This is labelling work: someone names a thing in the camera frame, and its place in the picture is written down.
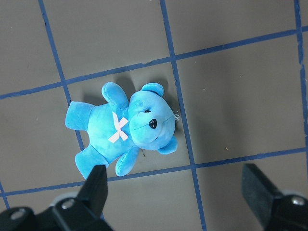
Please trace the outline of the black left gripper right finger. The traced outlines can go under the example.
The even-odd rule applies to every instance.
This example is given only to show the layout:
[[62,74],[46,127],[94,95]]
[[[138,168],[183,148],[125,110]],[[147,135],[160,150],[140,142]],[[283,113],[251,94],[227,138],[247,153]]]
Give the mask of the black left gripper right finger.
[[243,165],[241,191],[264,231],[308,229],[307,198],[293,192],[282,192],[257,165]]

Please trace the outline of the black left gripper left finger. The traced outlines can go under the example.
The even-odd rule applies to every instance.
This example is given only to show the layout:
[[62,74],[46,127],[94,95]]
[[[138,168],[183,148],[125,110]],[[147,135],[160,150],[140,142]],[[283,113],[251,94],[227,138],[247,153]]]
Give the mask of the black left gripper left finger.
[[76,197],[67,197],[34,214],[30,207],[13,207],[0,214],[2,231],[111,231],[101,219],[108,186],[105,165],[96,165]]

